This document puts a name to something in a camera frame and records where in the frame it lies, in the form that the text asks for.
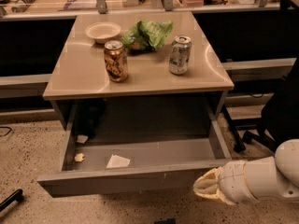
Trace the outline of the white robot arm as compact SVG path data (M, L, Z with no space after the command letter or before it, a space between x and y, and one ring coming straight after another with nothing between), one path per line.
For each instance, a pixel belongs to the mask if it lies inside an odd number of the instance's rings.
M193 191L204 199L229 205L275 198L299 202L299 140L278 146L275 155L254 161L229 161L200 176Z

